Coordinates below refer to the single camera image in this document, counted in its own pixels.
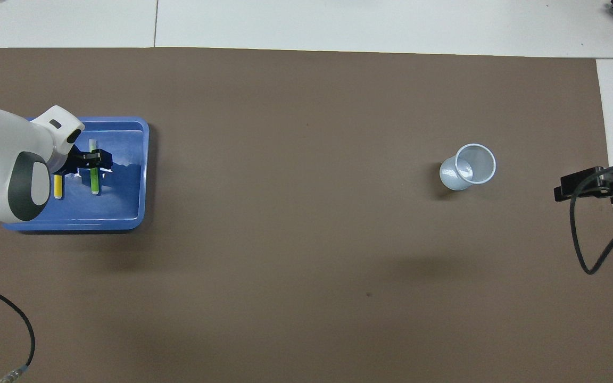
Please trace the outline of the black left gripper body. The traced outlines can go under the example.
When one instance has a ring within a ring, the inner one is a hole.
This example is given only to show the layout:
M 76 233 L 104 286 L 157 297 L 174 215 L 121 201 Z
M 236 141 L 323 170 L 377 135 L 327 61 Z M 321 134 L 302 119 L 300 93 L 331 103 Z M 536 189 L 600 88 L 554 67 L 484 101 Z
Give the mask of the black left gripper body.
M 59 176 L 76 174 L 79 168 L 83 168 L 83 165 L 85 165 L 85 152 L 79 150 L 76 145 L 73 145 L 68 152 L 65 162 L 58 169 L 57 174 Z

